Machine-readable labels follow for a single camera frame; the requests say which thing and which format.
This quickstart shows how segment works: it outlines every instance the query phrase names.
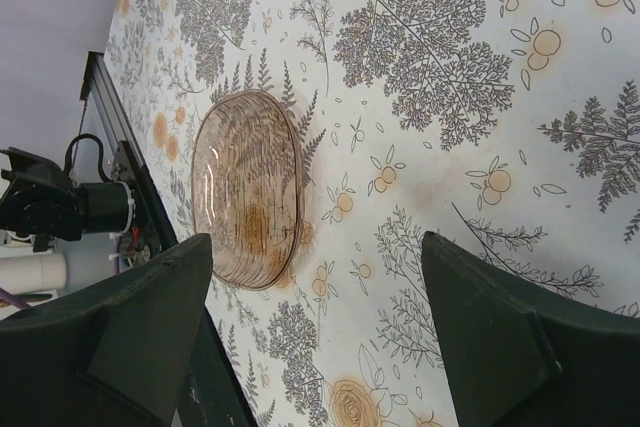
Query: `table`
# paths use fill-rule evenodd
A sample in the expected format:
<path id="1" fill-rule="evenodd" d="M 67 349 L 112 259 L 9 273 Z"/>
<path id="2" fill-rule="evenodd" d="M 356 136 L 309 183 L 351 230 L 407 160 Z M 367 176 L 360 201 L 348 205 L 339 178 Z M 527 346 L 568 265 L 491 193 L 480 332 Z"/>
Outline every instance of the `table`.
<path id="1" fill-rule="evenodd" d="M 426 230 L 638 316 L 638 2 L 118 0 L 106 62 L 180 239 L 212 104 L 253 88 L 295 114 L 292 269 L 207 299 L 259 425 L 456 425 Z"/>

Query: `black cable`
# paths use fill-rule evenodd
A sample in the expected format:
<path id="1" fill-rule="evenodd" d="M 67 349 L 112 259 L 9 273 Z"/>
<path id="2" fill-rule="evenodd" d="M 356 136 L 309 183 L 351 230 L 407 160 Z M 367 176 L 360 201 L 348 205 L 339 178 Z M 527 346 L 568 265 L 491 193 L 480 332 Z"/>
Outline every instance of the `black cable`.
<path id="1" fill-rule="evenodd" d="M 102 162 L 104 161 L 104 145 L 102 144 L 102 141 L 93 134 L 80 134 L 74 137 L 74 139 L 69 143 L 67 152 L 64 154 L 64 175 L 68 176 L 71 172 L 71 167 L 73 164 L 73 146 L 83 139 L 91 139 L 96 144 L 98 144 L 98 175 L 103 182 L 112 182 L 112 180 L 107 177 L 107 174 L 104 173 L 104 170 L 102 168 Z"/>

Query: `white cylinder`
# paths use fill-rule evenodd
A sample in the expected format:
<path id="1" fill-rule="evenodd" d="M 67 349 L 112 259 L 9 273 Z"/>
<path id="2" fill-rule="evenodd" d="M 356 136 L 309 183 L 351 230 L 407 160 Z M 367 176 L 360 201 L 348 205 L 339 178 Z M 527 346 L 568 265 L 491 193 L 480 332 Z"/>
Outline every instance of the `white cylinder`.
<path id="1" fill-rule="evenodd" d="M 67 284 L 67 263 L 62 254 L 0 259 L 0 287 L 12 294 L 62 289 Z"/>

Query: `white wall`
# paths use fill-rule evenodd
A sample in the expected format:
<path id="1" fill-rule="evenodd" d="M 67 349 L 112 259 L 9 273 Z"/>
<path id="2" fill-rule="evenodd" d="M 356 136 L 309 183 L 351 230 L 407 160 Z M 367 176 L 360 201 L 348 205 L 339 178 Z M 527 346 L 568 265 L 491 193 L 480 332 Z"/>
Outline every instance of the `white wall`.
<path id="1" fill-rule="evenodd" d="M 80 126 L 87 51 L 103 51 L 116 0 L 0 0 L 0 148 L 62 163 Z"/>

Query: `amber glass dish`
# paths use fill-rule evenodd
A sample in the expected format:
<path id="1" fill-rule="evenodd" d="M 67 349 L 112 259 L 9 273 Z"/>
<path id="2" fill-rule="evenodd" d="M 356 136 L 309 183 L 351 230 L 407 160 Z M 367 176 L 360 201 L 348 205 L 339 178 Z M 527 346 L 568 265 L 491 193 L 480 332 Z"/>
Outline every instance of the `amber glass dish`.
<path id="1" fill-rule="evenodd" d="M 304 218 L 300 142 L 287 113 L 262 91 L 221 100 L 204 118 L 191 165 L 195 230 L 211 235 L 214 275 L 245 289 L 273 285 Z"/>

